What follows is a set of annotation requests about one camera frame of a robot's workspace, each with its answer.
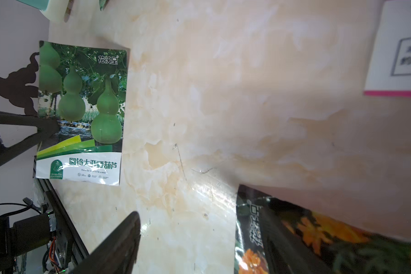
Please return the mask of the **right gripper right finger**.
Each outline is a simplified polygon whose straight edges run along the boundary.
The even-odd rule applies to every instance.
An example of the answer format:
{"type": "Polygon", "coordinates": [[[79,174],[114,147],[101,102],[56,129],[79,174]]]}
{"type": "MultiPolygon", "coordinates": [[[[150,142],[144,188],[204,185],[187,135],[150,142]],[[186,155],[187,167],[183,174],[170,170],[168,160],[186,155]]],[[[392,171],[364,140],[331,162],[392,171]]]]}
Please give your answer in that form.
{"type": "Polygon", "coordinates": [[[269,208],[259,215],[265,258],[271,274],[331,274],[332,270],[269,208]]]}

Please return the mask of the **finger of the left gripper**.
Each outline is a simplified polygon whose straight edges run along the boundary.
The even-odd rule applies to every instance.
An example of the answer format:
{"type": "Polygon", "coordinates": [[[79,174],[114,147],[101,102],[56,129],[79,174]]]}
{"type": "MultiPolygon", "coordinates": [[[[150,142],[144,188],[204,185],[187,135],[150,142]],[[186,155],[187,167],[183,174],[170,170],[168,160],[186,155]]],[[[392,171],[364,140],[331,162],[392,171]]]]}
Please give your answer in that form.
{"type": "Polygon", "coordinates": [[[0,111],[0,167],[59,131],[54,119],[0,111]]]}

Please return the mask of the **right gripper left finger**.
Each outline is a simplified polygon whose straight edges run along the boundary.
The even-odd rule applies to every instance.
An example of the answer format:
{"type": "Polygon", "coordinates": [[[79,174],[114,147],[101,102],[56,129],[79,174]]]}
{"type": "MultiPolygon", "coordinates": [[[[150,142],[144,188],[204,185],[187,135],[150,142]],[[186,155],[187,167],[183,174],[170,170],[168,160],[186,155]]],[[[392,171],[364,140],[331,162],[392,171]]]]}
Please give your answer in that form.
{"type": "Polygon", "coordinates": [[[137,262],[140,216],[134,211],[79,265],[73,274],[130,274],[137,262]]]}

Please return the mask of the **marigold seed packet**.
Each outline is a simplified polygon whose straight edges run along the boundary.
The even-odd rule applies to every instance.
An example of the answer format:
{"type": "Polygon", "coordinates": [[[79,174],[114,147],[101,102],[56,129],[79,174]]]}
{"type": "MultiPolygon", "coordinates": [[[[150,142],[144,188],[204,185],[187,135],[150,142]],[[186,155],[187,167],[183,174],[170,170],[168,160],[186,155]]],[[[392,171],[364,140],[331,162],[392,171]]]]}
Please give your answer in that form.
{"type": "Polygon", "coordinates": [[[269,208],[332,274],[411,274],[411,242],[350,226],[241,185],[236,198],[237,274],[270,274],[259,215],[269,208]]]}

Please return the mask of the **green gourd packet front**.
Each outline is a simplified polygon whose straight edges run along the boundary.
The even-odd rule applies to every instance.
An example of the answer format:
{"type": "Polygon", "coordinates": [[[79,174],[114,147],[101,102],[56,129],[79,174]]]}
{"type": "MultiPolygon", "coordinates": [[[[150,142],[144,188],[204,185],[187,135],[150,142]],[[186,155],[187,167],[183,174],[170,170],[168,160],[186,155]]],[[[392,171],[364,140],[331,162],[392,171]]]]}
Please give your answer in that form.
{"type": "Polygon", "coordinates": [[[59,131],[40,144],[38,179],[119,185],[127,65],[124,49],[40,42],[38,116],[59,131]]]}

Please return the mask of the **green gourd packet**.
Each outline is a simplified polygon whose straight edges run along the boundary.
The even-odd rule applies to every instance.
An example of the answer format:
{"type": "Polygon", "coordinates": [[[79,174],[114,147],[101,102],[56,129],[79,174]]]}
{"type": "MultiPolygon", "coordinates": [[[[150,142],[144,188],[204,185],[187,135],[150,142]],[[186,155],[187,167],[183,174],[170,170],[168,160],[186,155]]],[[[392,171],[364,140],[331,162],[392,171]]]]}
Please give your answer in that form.
{"type": "Polygon", "coordinates": [[[38,179],[119,185],[127,65],[124,49],[40,42],[38,116],[59,131],[40,144],[38,179]]]}
{"type": "Polygon", "coordinates": [[[109,0],[99,0],[99,9],[100,9],[100,11],[104,10],[104,8],[106,7],[108,2],[109,2],[109,0]]]}

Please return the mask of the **hollyhock seed packet front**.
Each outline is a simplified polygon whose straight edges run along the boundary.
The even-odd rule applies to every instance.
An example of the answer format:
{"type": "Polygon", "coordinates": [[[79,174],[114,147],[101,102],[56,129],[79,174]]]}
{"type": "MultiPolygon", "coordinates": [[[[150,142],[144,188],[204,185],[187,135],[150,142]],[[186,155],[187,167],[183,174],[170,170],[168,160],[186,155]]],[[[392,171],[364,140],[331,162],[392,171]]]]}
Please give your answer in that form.
{"type": "Polygon", "coordinates": [[[385,1],[364,95],[411,98],[411,1],[385,1]]]}

